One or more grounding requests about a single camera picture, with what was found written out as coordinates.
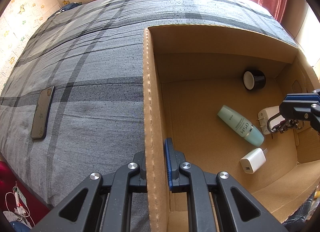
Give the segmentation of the keys with carabiner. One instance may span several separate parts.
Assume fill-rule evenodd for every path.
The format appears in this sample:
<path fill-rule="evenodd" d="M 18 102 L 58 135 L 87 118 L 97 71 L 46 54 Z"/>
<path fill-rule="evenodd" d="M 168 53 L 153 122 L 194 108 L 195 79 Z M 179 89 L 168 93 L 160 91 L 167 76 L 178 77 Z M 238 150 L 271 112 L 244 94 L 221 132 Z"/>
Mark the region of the keys with carabiner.
<path fill-rule="evenodd" d="M 273 115 L 271 118 L 267 120 L 267 129 L 270 133 L 275 134 L 275 133 L 281 133 L 283 134 L 285 131 L 288 131 L 289 129 L 297 129 L 300 130 L 304 128 L 304 121 L 300 120 L 293 120 L 293 119 L 288 119 L 285 118 L 282 121 L 280 121 L 278 124 L 275 126 L 271 126 L 271 122 L 275 120 L 278 117 L 281 117 L 282 115 L 280 113 L 277 113 Z"/>

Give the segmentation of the black charger cube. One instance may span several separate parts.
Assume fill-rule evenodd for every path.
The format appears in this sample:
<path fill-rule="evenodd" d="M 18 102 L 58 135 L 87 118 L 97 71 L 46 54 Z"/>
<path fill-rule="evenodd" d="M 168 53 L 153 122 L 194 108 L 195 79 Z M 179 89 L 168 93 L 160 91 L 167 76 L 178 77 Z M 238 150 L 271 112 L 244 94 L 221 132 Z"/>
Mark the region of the black charger cube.
<path fill-rule="evenodd" d="M 242 76 L 243 84 L 249 91 L 263 89 L 266 85 L 266 76 L 260 70 L 247 70 Z"/>

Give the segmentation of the teal cosmetic bottle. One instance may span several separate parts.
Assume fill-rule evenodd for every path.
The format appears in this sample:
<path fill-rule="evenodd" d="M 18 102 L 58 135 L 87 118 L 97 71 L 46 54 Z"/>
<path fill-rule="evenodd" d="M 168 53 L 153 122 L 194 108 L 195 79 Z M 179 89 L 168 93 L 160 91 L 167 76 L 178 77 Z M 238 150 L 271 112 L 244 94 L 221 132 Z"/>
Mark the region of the teal cosmetic bottle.
<path fill-rule="evenodd" d="M 225 124 L 250 144 L 256 147 L 263 144 L 264 136 L 258 128 L 232 108 L 223 105 L 217 115 L 225 122 Z"/>

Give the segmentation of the brown cardboard box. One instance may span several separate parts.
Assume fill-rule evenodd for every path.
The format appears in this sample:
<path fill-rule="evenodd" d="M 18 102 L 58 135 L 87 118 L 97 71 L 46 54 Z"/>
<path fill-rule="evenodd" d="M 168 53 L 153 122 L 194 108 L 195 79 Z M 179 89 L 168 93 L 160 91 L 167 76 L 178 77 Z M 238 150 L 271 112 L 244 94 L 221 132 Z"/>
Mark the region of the brown cardboard box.
<path fill-rule="evenodd" d="M 249 91 L 247 70 L 266 76 Z M 284 222 L 319 183 L 319 136 L 309 124 L 267 135 L 266 163 L 246 174 L 240 159 L 253 146 L 217 113 L 226 105 L 258 126 L 258 113 L 319 81 L 301 50 L 268 35 L 217 25 L 161 25 L 144 31 L 143 93 L 146 177 L 152 231 L 187 231 L 187 199 L 168 189 L 164 140 L 205 172 L 230 173 Z"/>

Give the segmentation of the dark blue cloth bundle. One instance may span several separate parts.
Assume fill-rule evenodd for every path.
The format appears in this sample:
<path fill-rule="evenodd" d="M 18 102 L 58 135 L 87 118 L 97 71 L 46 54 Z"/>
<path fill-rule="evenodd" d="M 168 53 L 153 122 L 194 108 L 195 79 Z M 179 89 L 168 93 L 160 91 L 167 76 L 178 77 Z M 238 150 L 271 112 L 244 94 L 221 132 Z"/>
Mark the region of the dark blue cloth bundle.
<path fill-rule="evenodd" d="M 79 7 L 81 6 L 82 3 L 78 3 L 78 2 L 72 2 L 72 3 L 68 3 L 66 5 L 64 5 L 60 10 L 58 10 L 55 14 L 60 14 L 61 12 L 65 12 L 65 11 L 68 11 L 68 10 L 71 10 L 73 8 L 76 8 L 76 7 Z"/>

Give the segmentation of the small white plug adapter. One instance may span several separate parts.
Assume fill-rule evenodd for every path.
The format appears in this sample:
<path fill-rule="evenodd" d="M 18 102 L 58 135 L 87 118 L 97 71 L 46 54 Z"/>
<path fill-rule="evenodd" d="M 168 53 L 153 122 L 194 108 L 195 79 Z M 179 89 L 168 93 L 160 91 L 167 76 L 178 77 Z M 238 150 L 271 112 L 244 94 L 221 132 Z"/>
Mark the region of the small white plug adapter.
<path fill-rule="evenodd" d="M 266 162 L 265 152 L 256 148 L 240 159 L 240 164 L 247 174 L 255 173 Z"/>

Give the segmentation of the grey plaid bed cover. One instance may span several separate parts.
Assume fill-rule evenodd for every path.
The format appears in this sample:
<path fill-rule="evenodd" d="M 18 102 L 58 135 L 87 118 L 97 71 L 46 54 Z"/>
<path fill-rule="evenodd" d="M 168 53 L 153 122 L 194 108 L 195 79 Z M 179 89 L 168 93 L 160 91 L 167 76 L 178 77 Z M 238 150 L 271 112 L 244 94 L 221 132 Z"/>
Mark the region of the grey plaid bed cover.
<path fill-rule="evenodd" d="M 52 206 L 33 231 L 98 231 L 103 200 L 96 174 L 114 173 L 145 153 L 144 31 L 161 25 L 238 28 L 296 46 L 249 0 L 97 0 L 50 18 L 31 37 L 1 95 L 1 154 Z M 33 140 L 37 100 L 52 85 L 46 137 Z M 286 230 L 230 173 L 212 174 L 217 231 Z M 148 184 L 146 193 L 133 194 L 130 231 L 146 225 L 151 230 Z"/>

